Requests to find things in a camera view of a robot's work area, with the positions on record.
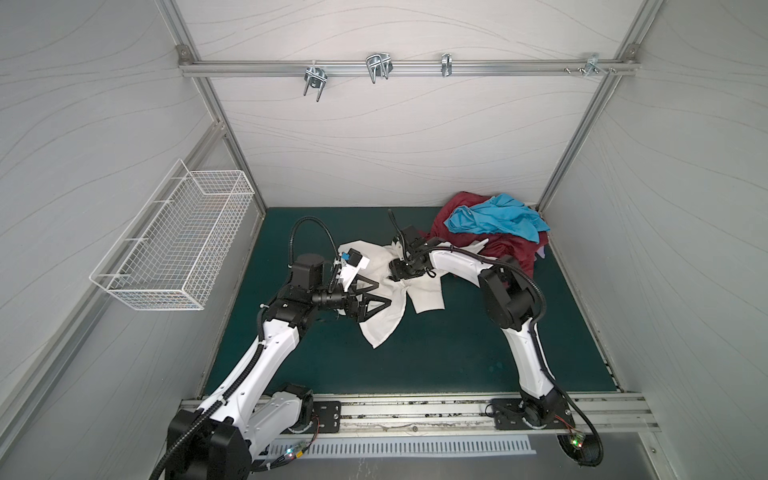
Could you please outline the white shirt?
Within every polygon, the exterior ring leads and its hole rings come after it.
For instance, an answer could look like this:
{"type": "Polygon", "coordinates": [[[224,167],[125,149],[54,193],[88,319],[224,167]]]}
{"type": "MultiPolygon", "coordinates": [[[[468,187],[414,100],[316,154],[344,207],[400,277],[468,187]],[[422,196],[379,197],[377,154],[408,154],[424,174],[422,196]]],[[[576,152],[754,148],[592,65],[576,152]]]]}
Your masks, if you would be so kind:
{"type": "Polygon", "coordinates": [[[462,278],[474,286],[479,285],[479,274],[490,265],[457,252],[434,251],[429,260],[434,264],[433,277],[420,277],[395,281],[390,278],[389,263],[402,258],[402,247],[396,243],[379,246],[365,241],[341,245],[338,251],[345,255],[350,250],[360,252],[368,261],[358,273],[379,284],[372,293],[391,301],[391,304],[360,324],[360,329],[373,348],[381,346],[396,330],[402,320],[406,304],[411,303],[416,313],[445,308],[441,279],[447,274],[462,278]]]}

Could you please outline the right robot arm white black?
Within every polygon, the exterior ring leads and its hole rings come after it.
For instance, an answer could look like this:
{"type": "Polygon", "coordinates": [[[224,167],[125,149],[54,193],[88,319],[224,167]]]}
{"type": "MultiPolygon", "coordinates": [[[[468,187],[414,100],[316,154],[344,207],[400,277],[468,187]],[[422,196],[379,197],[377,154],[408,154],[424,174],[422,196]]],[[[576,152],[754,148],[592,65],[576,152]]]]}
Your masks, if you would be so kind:
{"type": "Polygon", "coordinates": [[[507,340],[518,371],[520,400],[490,402],[487,415],[498,427],[521,423],[544,430],[557,421],[561,450],[582,467],[604,458],[602,439],[586,414],[557,383],[538,333],[547,312],[545,295],[511,256],[490,258],[438,238],[426,239],[413,227],[395,228],[401,256],[390,262],[394,280],[416,279],[436,271],[460,277],[480,288],[487,317],[507,340]]]}

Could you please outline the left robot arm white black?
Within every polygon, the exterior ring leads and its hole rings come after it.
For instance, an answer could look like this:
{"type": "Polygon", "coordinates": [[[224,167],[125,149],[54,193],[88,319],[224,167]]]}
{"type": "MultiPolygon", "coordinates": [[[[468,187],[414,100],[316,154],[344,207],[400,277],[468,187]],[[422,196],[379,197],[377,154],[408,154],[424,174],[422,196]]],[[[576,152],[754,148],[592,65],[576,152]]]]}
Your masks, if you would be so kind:
{"type": "Polygon", "coordinates": [[[388,308],[378,282],[362,275],[370,260],[350,248],[335,251],[331,272],[318,254],[289,255],[289,273],[256,316],[257,337],[219,387],[195,411],[178,412],[167,430],[164,455],[153,479],[246,479],[300,458],[310,441],[272,460],[260,456],[285,431],[318,434],[311,389],[287,384],[258,404],[281,364],[296,349],[321,310],[365,322],[388,308]]]}

